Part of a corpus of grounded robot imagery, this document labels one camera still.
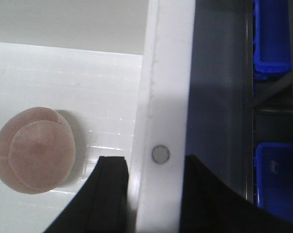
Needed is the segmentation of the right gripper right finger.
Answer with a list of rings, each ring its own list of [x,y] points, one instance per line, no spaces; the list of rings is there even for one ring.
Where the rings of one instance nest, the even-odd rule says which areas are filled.
[[[293,233],[288,223],[248,202],[195,155],[184,164],[181,233]]]

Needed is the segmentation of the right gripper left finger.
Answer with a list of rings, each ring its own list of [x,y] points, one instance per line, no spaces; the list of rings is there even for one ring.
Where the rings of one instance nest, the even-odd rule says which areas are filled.
[[[129,172],[124,157],[101,156],[47,233],[124,233]]]

